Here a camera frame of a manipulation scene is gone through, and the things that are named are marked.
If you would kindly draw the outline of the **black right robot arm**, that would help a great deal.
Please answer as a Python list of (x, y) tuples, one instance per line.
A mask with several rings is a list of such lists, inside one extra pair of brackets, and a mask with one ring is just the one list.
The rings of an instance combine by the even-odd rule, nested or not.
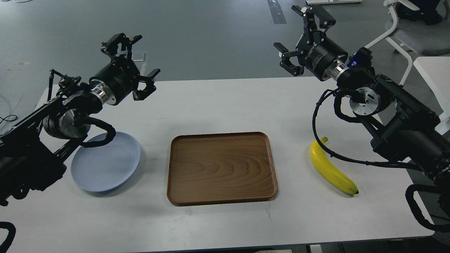
[[(428, 221), (414, 199), (415, 192), (439, 194), (438, 204), (449, 215), (449, 141), (435, 128), (439, 116), (408, 93), (402, 85), (383, 74), (376, 74), (368, 46), (352, 57), (327, 37), (326, 32), (336, 20), (321, 6), (291, 9), (303, 18), (303, 34), (295, 50), (279, 42), (280, 66), (294, 77), (305, 69), (320, 81), (333, 79), (335, 90), (327, 90), (316, 103), (312, 127), (316, 143), (339, 160), (381, 168), (405, 168), (421, 171), (433, 186), (412, 184), (405, 197), (419, 224), (435, 232), (449, 232), (449, 224), (435, 225)], [(340, 119), (362, 124), (372, 136), (373, 151), (386, 162), (354, 160), (342, 156), (320, 141), (316, 132), (316, 117), (322, 103), (334, 96), (334, 113)]]

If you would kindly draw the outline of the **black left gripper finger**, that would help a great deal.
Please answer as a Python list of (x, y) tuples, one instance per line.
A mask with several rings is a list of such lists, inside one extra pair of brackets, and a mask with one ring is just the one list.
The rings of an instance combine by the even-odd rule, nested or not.
[(132, 46), (142, 38), (142, 35), (137, 35), (130, 39), (125, 35), (125, 33), (119, 33), (113, 35), (107, 42), (102, 42), (100, 51), (111, 60), (119, 57), (132, 60)]
[(154, 79), (160, 72), (161, 69), (157, 68), (153, 69), (147, 76), (139, 75), (137, 77), (137, 86), (142, 82), (145, 84), (145, 88), (139, 90), (136, 86), (136, 89), (133, 90), (133, 99), (135, 101), (143, 101), (156, 91)]

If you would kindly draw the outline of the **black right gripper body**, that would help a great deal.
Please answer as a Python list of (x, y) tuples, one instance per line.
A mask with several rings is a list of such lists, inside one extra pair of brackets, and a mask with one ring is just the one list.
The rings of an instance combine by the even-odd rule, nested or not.
[(320, 81), (329, 79), (327, 70), (334, 61), (346, 62), (348, 53), (322, 31), (304, 33), (296, 45), (300, 53), (297, 56), (298, 63), (312, 72)]

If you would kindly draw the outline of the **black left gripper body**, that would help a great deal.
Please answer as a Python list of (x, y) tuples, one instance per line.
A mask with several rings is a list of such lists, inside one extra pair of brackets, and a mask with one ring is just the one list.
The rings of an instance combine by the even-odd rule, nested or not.
[(102, 83), (106, 86), (109, 105), (118, 105), (138, 88), (140, 72), (129, 59), (114, 59), (89, 79), (92, 87)]

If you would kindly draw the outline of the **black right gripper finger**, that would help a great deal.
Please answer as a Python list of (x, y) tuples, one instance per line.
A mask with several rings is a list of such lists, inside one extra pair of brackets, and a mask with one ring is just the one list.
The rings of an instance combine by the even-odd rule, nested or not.
[(304, 74), (304, 67), (297, 66), (291, 62), (292, 57), (300, 55), (299, 51), (289, 51), (282, 43), (275, 42), (274, 47), (279, 51), (280, 67), (289, 72), (292, 76), (297, 77)]
[(328, 29), (336, 24), (336, 19), (321, 5), (311, 5), (309, 7), (293, 5), (291, 9), (303, 18), (304, 35), (311, 35), (317, 31), (326, 33)]

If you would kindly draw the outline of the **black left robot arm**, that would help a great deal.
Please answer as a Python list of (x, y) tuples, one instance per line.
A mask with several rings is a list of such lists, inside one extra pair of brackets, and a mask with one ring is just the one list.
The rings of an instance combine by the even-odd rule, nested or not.
[(156, 91), (154, 79), (161, 70), (142, 76), (133, 61), (132, 47), (141, 39), (119, 33), (103, 42), (100, 50), (110, 62), (88, 82), (50, 71), (47, 101), (1, 135), (1, 206), (9, 197), (22, 200), (61, 179), (64, 162), (76, 148), (109, 144), (115, 128), (92, 117), (104, 104), (118, 105), (130, 93), (134, 100), (145, 100)]

